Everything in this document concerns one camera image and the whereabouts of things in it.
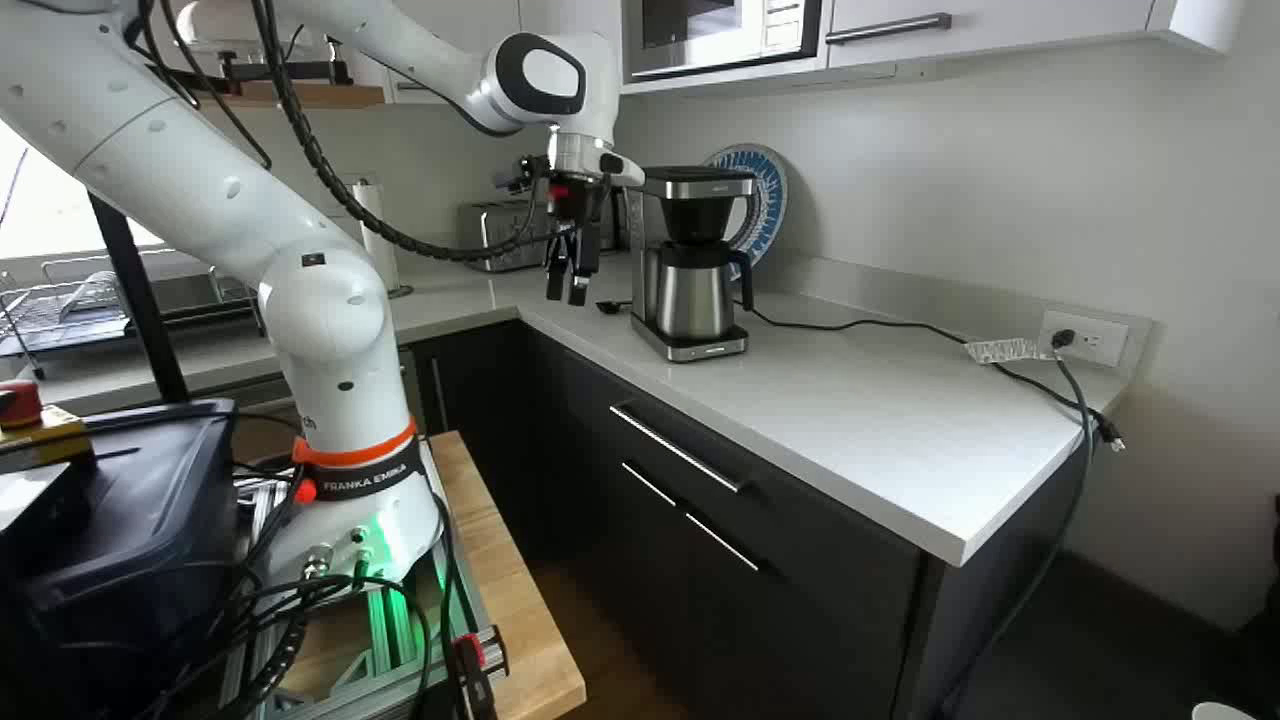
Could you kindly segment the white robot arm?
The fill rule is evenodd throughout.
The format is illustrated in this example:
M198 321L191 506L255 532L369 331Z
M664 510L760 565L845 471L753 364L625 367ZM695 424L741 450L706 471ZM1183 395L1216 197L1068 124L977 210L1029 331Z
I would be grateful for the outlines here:
M646 178L612 144L619 78L610 39L514 32L466 51L396 0L284 7L493 136L541 124L558 226L571 243L566 268L598 271L583 193ZM282 585L304 571L402 580L442 541L444 510L405 395L390 288L346 226L128 51L132 15L132 0L0 0L0 115L113 208L255 291L302 410L302 517L270 541L265 571Z

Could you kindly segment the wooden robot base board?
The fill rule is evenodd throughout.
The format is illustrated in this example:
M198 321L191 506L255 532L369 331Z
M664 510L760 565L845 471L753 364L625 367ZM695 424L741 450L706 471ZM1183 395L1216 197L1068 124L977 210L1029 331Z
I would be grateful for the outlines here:
M581 664L466 434L435 432L429 446L458 526L466 600L504 640L508 668L488 677L495 720L566 720L571 709L587 702ZM296 699L296 712L284 720L409 720L415 696L415 677L409 668L396 668L391 677L360 677L340 687L346 668L360 652L358 620L360 609L335 609L311 623L302 658L284 677L284 696Z

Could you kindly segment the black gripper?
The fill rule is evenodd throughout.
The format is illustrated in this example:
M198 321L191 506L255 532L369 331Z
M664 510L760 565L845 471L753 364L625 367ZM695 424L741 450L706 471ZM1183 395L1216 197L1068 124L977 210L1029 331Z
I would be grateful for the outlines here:
M558 262L550 262L545 295L566 298L566 275L571 268L569 305L581 306L587 305L594 271L602 268L602 232L598 232L602 188L587 178L554 175L550 214L558 219L558 236L554 236Z

